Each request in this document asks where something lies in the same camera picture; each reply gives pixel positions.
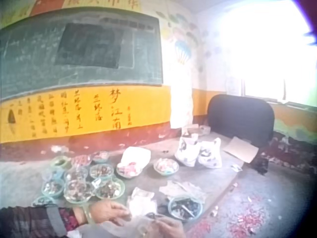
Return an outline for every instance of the bracelet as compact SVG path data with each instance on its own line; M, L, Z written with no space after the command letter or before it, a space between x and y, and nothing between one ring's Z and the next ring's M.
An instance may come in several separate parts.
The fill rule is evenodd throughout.
M95 224L95 221L94 219L92 218L91 216L91 213L89 211L89 204L85 204L82 206L83 210L84 210L84 213L85 213L85 216L86 216L86 219L87 219L87 222L88 224Z

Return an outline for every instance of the sleeve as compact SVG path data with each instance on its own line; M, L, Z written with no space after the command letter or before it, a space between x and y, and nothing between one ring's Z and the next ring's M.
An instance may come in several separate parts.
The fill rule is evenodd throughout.
M71 208L9 207L0 210L0 237L63 237L78 227Z

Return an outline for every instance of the bright window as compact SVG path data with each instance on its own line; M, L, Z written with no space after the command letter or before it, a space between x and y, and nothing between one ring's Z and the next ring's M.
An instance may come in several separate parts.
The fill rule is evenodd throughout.
M317 46L291 0L232 8L221 26L231 74L245 95L317 107Z

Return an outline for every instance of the chair backrest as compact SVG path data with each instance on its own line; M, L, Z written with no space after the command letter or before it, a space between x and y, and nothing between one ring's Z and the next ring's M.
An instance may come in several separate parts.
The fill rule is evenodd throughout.
M273 137L274 111L261 99L220 94L209 102L208 123L214 132L264 147Z

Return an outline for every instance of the green chalkboard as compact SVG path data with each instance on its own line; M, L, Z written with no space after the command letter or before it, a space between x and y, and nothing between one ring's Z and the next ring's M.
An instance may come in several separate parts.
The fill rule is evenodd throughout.
M1 98L73 85L161 85L157 18L111 8L72 8L2 30Z

